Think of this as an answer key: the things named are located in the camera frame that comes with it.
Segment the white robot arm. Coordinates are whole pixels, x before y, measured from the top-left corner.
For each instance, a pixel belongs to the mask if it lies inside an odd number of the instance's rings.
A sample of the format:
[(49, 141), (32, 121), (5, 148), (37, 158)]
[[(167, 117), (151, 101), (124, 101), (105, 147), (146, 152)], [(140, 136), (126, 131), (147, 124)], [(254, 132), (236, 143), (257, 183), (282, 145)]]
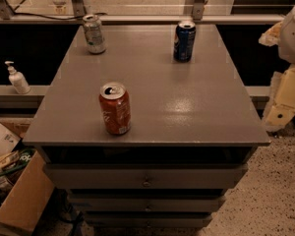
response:
[(259, 38), (265, 46), (278, 46), (278, 55), (290, 66), (274, 72), (270, 81), (269, 101), (263, 113), (263, 125), (268, 132), (283, 129), (295, 116), (295, 6), (284, 20), (275, 24)]

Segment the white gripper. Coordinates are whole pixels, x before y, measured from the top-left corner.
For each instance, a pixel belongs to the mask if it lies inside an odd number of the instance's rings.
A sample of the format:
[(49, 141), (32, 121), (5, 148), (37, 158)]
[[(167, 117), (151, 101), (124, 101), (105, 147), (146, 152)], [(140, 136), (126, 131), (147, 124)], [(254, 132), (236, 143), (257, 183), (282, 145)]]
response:
[(295, 64), (284, 73), (273, 74), (273, 104), (265, 109), (263, 125), (268, 132), (277, 132), (295, 116)]

